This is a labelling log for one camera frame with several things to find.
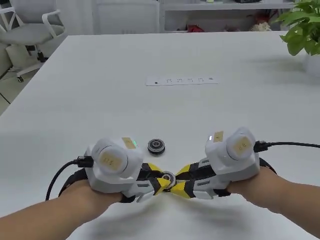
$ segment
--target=electrical outlet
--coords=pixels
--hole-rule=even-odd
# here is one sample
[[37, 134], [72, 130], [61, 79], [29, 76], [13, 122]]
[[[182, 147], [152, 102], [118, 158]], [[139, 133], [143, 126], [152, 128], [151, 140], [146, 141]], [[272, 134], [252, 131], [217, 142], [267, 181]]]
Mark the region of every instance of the electrical outlet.
[[147, 86], [170, 86], [170, 85], [201, 85], [218, 84], [212, 76], [187, 76], [187, 77], [148, 77]]

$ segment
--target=black wrist strap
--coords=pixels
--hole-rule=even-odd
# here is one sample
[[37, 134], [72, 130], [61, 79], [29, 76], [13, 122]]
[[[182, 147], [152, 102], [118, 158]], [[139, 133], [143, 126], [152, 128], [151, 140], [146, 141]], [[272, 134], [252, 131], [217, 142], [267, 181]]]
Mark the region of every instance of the black wrist strap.
[[[260, 161], [260, 167], [269, 168], [275, 174], [277, 174], [277, 172], [274, 170], [274, 168], [269, 163], [267, 163], [265, 160], [263, 160], [261, 157], [259, 157], [259, 161]], [[218, 197], [227, 197], [227, 196], [231, 195], [231, 193], [228, 192], [227, 189], [214, 189], [213, 191], [218, 195]]]
[[[69, 186], [71, 186], [75, 182], [78, 182], [81, 180], [87, 180], [87, 179], [88, 179], [88, 176], [87, 176], [86, 170], [84, 168], [76, 171], [74, 174], [72, 174], [66, 180], [66, 182], [63, 185], [63, 187], [61, 188], [58, 196], [60, 197], [60, 195], [64, 192], [64, 190], [66, 190]], [[125, 195], [122, 195], [122, 199], [121, 199], [120, 203], [129, 204], [129, 203], [132, 203], [135, 199], [136, 199], [136, 196], [126, 197]]]

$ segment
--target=yellow and black striped part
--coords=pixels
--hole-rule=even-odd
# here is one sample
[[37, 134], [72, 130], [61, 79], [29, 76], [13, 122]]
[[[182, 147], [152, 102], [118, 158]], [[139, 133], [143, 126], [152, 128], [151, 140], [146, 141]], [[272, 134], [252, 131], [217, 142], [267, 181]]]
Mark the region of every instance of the yellow and black striped part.
[[201, 180], [215, 176], [216, 173], [210, 165], [199, 167], [199, 162], [188, 164], [183, 167], [176, 175], [177, 180]]
[[192, 199], [196, 197], [194, 195], [194, 185], [194, 180], [179, 182], [170, 189], [170, 192], [185, 199]]
[[158, 195], [170, 184], [170, 181], [164, 178], [150, 178], [149, 181], [154, 189], [153, 195]]
[[150, 178], [162, 178], [163, 171], [156, 165], [148, 162], [142, 163], [137, 180], [143, 181]]

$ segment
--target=chair leg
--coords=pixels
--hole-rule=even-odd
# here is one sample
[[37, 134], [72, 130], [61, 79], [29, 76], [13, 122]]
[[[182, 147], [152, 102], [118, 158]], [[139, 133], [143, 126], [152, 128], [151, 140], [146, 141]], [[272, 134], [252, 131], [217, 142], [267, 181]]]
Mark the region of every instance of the chair leg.
[[23, 74], [26, 74], [26, 73], [29, 73], [31, 71], [34, 71], [34, 70], [37, 70], [37, 69], [40, 69], [41, 67], [43, 66], [43, 63], [42, 62], [39, 62], [35, 65], [32, 65], [32, 66], [29, 66], [19, 72], [16, 73], [16, 77], [18, 79], [18, 82], [19, 83], [22, 83], [24, 81], [24, 79], [21, 77]]
[[40, 63], [45, 63], [48, 58], [46, 58], [43, 54], [43, 52], [39, 49], [39, 47], [36, 45], [35, 49], [37, 51], [38, 57], [37, 59], [40, 61]]

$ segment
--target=red object on shelf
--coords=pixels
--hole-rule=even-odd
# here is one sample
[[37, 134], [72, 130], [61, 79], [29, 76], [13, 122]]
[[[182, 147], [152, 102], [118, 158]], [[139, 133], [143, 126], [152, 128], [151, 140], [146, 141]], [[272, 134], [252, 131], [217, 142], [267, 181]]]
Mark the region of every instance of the red object on shelf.
[[205, 32], [201, 27], [197, 25], [188, 25], [187, 31], [188, 33], [204, 33]]

